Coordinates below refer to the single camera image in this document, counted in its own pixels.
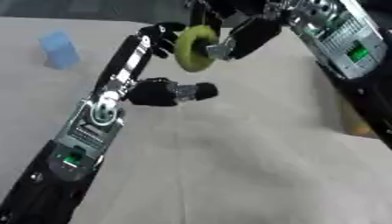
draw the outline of robot forearm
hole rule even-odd
[[[175,106],[218,94],[209,83],[181,86],[165,78],[139,80],[152,55],[173,51],[182,24],[145,27],[127,37],[59,134],[25,169],[0,205],[0,224],[67,224],[124,125],[122,102]]]

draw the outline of robotic arm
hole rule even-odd
[[[139,80],[152,55],[166,58],[182,24],[162,23],[127,37],[59,134],[32,160],[0,205],[0,224],[67,224],[124,125],[121,104],[176,106],[218,94],[210,83]]]
[[[221,8],[216,0],[199,0],[193,7],[208,11],[203,12],[205,17],[223,20],[229,16],[224,13],[229,5],[230,12],[241,11],[249,19],[218,44],[206,41],[205,35],[197,31],[201,27],[214,34],[215,25],[211,26],[212,30],[208,29],[211,18],[198,23],[191,19],[196,26],[179,37],[176,48],[178,63],[185,70],[198,72],[215,59],[241,59],[277,36],[281,27],[288,26],[310,49],[335,88],[392,149],[392,38],[355,0],[224,2]],[[184,53],[187,47],[191,53]],[[195,54],[209,58],[210,63],[200,64]]]

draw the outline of metal bracket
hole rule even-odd
[[[235,39],[232,36],[228,36],[222,43],[218,45],[208,45],[206,52],[208,57],[218,60],[231,60],[229,54],[235,48]]]

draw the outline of blue cube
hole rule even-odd
[[[56,31],[40,38],[39,43],[50,67],[65,69],[81,60],[71,40],[62,31]]]

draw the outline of screw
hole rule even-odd
[[[34,182],[39,183],[39,182],[41,182],[41,181],[44,179],[44,175],[42,175],[42,173],[40,173],[40,172],[34,172],[34,173],[30,176],[30,178],[31,178]]]
[[[2,217],[0,217],[0,222],[6,222],[8,220],[8,217],[3,215]]]
[[[365,94],[365,89],[363,89],[363,88],[358,88],[358,94],[360,94],[360,95],[364,95]]]

